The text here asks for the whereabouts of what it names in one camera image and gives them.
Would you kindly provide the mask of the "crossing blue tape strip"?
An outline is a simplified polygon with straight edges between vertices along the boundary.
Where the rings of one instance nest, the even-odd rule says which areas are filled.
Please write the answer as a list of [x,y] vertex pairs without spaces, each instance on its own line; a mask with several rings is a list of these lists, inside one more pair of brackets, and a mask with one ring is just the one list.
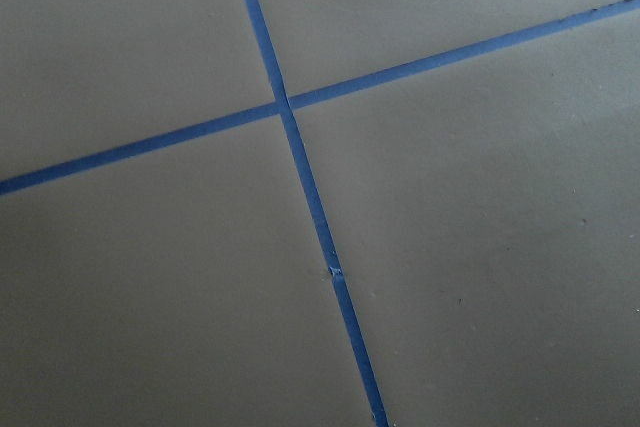
[[[564,18],[526,27],[366,75],[312,89],[308,92],[290,96],[288,103],[293,110],[297,111],[330,99],[371,89],[402,78],[436,70],[447,65],[466,61],[474,57],[523,44],[538,38],[558,34],[618,15],[627,14],[638,9],[639,0],[621,0]],[[190,142],[200,137],[254,123],[277,114],[277,103],[271,102],[45,168],[36,169],[2,180],[1,194],[8,195],[67,176],[168,148],[173,145]]]

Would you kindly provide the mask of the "long blue tape strip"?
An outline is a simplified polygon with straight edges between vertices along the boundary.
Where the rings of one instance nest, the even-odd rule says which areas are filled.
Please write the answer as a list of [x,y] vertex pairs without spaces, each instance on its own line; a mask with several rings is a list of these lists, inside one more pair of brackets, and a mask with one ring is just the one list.
[[350,340],[364,391],[376,426],[387,426],[388,416],[354,308],[347,280],[336,251],[329,222],[319,195],[307,151],[286,90],[260,0],[244,0],[269,79],[278,115],[287,137],[296,171],[303,189],[316,236],[330,275],[331,284]]

